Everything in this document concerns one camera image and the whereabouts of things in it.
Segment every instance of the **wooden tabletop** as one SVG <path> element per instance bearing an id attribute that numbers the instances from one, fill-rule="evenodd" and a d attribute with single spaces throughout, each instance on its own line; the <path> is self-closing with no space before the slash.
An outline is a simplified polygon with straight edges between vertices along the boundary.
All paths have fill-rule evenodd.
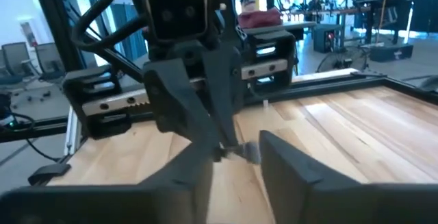
<path id="1" fill-rule="evenodd" d="M 240 141 L 271 131 L 362 183 L 438 182 L 438 107 L 386 87 L 246 108 L 234 119 Z M 49 185 L 136 184 L 188 143 L 159 133 L 154 122 L 137 123 L 126 134 L 89 140 L 71 158 L 71 171 Z M 215 164 L 208 223 L 273 222 L 260 168 L 239 158 Z"/>
<path id="2" fill-rule="evenodd" d="M 291 15 L 300 15 L 300 14 L 312 14 L 312 15 L 337 15 L 337 14 L 357 14 L 361 12 L 369 12 L 371 10 L 370 7 L 361 7 L 361 8 L 342 8 L 342 9 L 334 9 L 334 10 L 320 10 L 320 11 L 303 11 L 296 10 L 291 11 Z"/>
<path id="3" fill-rule="evenodd" d="M 262 34 L 268 32 L 276 32 L 279 30 L 292 30 L 292 29 L 304 29 L 308 27 L 316 26 L 315 22 L 305 21 L 305 22 L 283 22 L 281 25 L 267 26 L 267 27 L 259 27 L 259 28 L 251 28 L 244 29 L 244 32 L 248 35 Z"/>

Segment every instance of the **red object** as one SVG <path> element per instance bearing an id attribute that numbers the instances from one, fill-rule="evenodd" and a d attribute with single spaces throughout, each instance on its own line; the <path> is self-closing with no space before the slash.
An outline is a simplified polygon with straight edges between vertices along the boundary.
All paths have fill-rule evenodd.
<path id="1" fill-rule="evenodd" d="M 268 11 L 243 12 L 238 17 L 239 25 L 242 29 L 268 27 L 281 25 L 281 13 L 276 8 Z"/>

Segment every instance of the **floor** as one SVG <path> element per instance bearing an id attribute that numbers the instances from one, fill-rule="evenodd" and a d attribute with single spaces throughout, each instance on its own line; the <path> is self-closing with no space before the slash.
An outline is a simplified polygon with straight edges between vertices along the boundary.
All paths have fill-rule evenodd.
<path id="1" fill-rule="evenodd" d="M 422 75 L 433 75 L 438 70 L 438 43 L 433 39 L 410 39 L 414 44 L 413 57 L 409 60 L 401 60 L 388 63 L 369 62 L 370 68 L 388 74 L 397 79 L 406 79 Z M 310 36 L 299 42 L 298 57 L 300 59 L 300 74 L 314 73 L 320 61 L 324 58 L 323 53 L 313 51 Z M 136 63 L 141 66 L 144 61 L 139 59 Z M 418 85 L 421 79 L 409 81 L 410 84 Z M 136 84 L 128 77 L 122 80 L 122 85 Z M 53 86 L 38 86 L 30 90 L 29 95 L 39 97 L 43 92 L 50 90 L 52 96 L 43 102 L 34 99 L 28 103 L 24 101 L 15 112 L 26 114 L 34 119 L 47 119 L 68 114 L 69 104 L 63 94 Z M 53 157 L 62 156 L 65 134 L 45 137 L 34 142 L 40 150 Z M 0 192 L 11 188 L 27 185 L 29 177 L 39 167 L 51 162 L 39 156 L 26 145 L 25 141 L 15 141 L 0 145 Z"/>

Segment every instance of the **camera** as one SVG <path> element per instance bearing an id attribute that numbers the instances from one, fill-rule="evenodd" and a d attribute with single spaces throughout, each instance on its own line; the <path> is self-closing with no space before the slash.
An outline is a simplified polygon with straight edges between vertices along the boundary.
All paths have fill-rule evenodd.
<path id="1" fill-rule="evenodd" d="M 196 40 L 209 30 L 209 0 L 144 0 L 149 33 L 158 43 Z"/>

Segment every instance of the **wall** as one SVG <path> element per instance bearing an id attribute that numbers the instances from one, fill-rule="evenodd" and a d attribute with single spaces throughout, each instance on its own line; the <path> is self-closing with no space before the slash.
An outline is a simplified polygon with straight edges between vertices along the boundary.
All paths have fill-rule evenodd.
<path id="1" fill-rule="evenodd" d="M 53 38 L 38 0 L 1 0 L 0 45 L 25 42 L 19 21 L 30 20 L 38 43 L 53 42 Z"/>

